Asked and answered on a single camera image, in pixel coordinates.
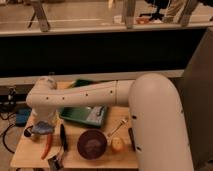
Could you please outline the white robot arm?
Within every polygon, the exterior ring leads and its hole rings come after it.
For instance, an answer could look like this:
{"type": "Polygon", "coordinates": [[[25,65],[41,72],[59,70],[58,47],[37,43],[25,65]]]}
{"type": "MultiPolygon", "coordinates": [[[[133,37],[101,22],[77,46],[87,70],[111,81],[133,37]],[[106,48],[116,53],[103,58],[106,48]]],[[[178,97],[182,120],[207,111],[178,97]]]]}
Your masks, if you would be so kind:
{"type": "Polygon", "coordinates": [[[127,106],[140,171],[194,171],[179,93],[161,74],[71,89],[58,89],[54,79],[44,76],[26,102],[46,122],[61,107],[127,106]]]}

